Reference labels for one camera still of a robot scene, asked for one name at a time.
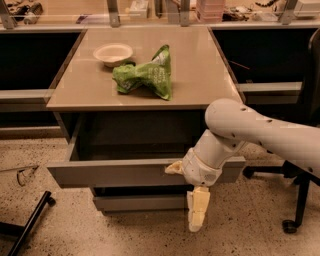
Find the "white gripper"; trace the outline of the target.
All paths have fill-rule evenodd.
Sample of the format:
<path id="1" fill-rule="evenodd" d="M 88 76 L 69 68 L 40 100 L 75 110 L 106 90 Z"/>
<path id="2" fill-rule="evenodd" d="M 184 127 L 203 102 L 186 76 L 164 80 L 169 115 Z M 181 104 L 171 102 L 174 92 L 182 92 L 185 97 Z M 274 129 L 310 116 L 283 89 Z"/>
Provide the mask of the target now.
<path id="1" fill-rule="evenodd" d="M 165 172 L 167 174 L 183 174 L 189 184 L 196 186 L 192 191 L 187 192 L 188 223 L 191 232 L 199 231 L 203 226 L 210 201 L 208 187 L 216 183 L 222 170 L 207 166 L 193 149 L 189 149 L 182 162 L 172 163 L 165 168 Z"/>

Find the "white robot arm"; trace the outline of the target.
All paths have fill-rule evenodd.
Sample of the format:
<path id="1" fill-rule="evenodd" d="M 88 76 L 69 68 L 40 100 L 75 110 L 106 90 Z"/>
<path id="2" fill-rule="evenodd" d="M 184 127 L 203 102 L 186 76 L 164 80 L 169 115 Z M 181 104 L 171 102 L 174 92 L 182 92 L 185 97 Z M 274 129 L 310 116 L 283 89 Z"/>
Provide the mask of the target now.
<path id="1" fill-rule="evenodd" d="M 287 233 L 301 225 L 304 197 L 310 182 L 320 180 L 320 129 L 263 116 L 231 99 L 212 102 L 205 112 L 207 129 L 196 145 L 165 172 L 181 174 L 194 189 L 187 193 L 189 230 L 203 226 L 210 201 L 209 188 L 215 184 L 225 162 L 246 143 L 253 143 L 283 158 L 287 176 L 299 176 L 296 219 L 284 221 Z"/>

